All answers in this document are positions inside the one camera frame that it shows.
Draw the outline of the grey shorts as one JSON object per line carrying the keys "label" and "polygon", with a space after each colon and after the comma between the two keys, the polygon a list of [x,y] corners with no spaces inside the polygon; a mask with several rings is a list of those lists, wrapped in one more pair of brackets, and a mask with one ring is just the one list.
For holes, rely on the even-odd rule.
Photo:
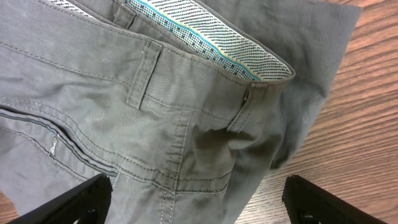
{"label": "grey shorts", "polygon": [[1,191],[97,174],[107,223],[234,223],[300,149],[360,17],[325,1],[1,2]]}

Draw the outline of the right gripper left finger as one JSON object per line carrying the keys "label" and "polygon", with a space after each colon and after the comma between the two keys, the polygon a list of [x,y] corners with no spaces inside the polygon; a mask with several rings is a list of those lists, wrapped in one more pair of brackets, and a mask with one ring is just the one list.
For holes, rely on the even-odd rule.
{"label": "right gripper left finger", "polygon": [[113,188],[98,174],[9,224],[104,224]]}

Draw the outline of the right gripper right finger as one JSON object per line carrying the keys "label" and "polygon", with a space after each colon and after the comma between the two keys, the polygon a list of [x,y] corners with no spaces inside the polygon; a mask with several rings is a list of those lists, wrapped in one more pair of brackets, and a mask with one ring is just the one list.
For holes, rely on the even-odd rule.
{"label": "right gripper right finger", "polygon": [[291,224],[387,224],[299,175],[286,178],[282,201]]}

